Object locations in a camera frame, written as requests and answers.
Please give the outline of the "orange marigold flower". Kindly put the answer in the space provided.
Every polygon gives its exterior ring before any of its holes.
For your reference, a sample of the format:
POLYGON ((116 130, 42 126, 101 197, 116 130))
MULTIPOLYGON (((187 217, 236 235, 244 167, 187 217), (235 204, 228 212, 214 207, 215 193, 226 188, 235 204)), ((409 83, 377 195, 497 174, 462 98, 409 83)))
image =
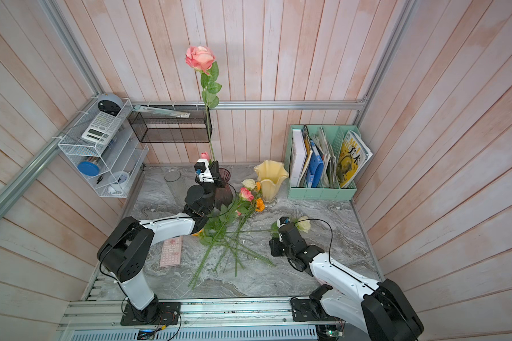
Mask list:
POLYGON ((247 254, 255 259, 263 260, 264 257, 255 251, 251 250, 250 248, 243 247, 242 243, 239 241, 239 237, 241 233, 243 232, 243 227, 246 224, 246 222, 255 214, 260 213, 265 209, 265 204, 263 202, 263 199, 261 197, 257 197, 256 199, 253 199, 251 201, 242 199, 240 197, 237 197, 234 200, 235 203, 235 209, 236 214, 238 216, 238 224, 237 227, 233 233, 233 241, 236 246, 236 249, 233 251, 233 256, 235 258, 235 276, 238 275, 238 267, 244 268, 242 262, 239 258, 239 252, 240 251, 247 251, 247 254))

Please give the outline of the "large pink rose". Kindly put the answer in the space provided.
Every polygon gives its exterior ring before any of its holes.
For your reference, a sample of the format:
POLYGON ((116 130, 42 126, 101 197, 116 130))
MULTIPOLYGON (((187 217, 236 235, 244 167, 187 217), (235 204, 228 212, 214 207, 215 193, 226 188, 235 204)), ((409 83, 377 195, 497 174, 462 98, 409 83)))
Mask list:
POLYGON ((210 111, 219 105, 220 98, 218 94, 223 87, 218 82, 220 75, 218 62, 212 50, 206 46, 190 46, 186 51, 185 61, 190 68, 200 74, 201 98, 205 106, 204 112, 210 156, 214 159, 210 111))

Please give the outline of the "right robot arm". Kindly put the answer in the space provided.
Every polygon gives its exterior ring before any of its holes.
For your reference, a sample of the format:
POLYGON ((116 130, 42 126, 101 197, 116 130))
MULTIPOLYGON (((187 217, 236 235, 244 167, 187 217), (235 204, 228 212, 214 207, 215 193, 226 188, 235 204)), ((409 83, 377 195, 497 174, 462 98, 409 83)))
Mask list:
POLYGON ((337 340, 343 322, 358 328, 371 340, 418 340, 424 325, 394 281, 376 281, 344 266, 327 250, 307 244, 297 226, 302 220, 281 217, 272 225, 270 251, 286 257, 290 266, 314 277, 320 286, 308 298, 292 297, 296 322, 316 322, 320 340, 337 340))

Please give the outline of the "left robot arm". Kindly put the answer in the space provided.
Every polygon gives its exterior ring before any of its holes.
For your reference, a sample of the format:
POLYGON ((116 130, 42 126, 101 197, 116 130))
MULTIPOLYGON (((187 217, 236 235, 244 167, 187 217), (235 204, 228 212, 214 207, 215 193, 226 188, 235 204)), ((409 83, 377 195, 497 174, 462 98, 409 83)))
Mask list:
POLYGON ((213 213, 216 190, 226 186, 219 162, 201 157, 194 169, 196 184, 187 190, 180 213, 155 220, 125 217, 97 253, 102 274, 114 278, 127 299, 122 325, 178 321, 174 309, 160 303, 149 287, 144 266, 155 244, 200 232, 213 213))

